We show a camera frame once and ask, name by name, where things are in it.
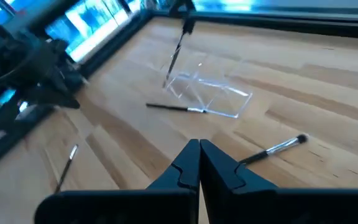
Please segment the black robotic claw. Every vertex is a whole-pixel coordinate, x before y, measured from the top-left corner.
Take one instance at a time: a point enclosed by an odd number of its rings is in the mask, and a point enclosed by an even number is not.
[[[358,190],[281,189],[196,139],[145,190],[61,192],[35,223],[198,223],[200,181],[210,223],[358,223]]]

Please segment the wood grain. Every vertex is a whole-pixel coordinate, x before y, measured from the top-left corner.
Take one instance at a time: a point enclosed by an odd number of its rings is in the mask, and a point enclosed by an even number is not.
[[[181,21],[153,19],[77,94],[80,110],[55,112],[0,160],[0,223],[32,222],[75,144],[63,190],[143,189],[192,138],[240,160],[300,133],[307,144],[249,169],[280,187],[358,188],[358,39],[197,22],[177,69],[201,55],[204,75],[252,90],[231,119],[145,107],[179,103],[161,85],[180,34]]]

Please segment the clear acrylic box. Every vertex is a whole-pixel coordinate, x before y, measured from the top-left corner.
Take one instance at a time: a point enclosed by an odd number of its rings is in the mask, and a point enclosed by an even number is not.
[[[165,75],[172,57],[162,66]],[[225,60],[202,52],[180,49],[165,91],[182,105],[231,118],[238,118],[252,96],[225,78],[242,62]]]

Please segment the butcher block countertop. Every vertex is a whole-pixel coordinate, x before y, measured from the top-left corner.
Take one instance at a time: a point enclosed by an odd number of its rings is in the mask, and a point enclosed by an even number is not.
[[[279,187],[358,188],[358,39],[197,22],[184,49],[242,62],[226,80],[253,92],[232,119],[145,107],[163,98],[180,34],[180,20],[152,19],[77,94],[80,110],[54,112],[0,160],[0,223],[33,222],[75,144],[62,190],[144,189],[193,138],[240,160],[300,133],[308,143],[248,168]]]

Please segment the black frame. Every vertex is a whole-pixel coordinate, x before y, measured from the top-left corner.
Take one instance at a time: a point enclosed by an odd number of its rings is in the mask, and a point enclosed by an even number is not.
[[[36,35],[45,35],[45,28],[55,19],[62,16],[65,11],[69,10],[78,0],[62,1],[57,4],[51,13],[34,21],[28,28]],[[174,16],[168,11],[149,11],[141,10],[137,12],[122,29],[101,48],[97,56],[87,60],[80,69],[85,78],[89,78],[102,64],[117,52],[133,35],[135,35],[148,21],[153,17],[188,17],[195,21],[206,21],[223,24],[235,24],[239,26],[263,27],[276,30],[287,30],[293,32],[305,32],[312,34],[336,35],[344,37],[358,38],[358,19],[344,19],[342,17],[324,17],[324,16],[305,16],[298,15],[271,15],[269,13],[228,13],[228,12],[197,12],[189,13],[180,11]],[[78,91],[81,85],[69,86],[73,92]],[[29,119],[31,126],[28,128],[18,129],[14,133],[7,134],[0,139],[0,158],[13,148],[32,128],[36,127],[42,120],[53,112],[51,108],[39,106],[33,110]]]

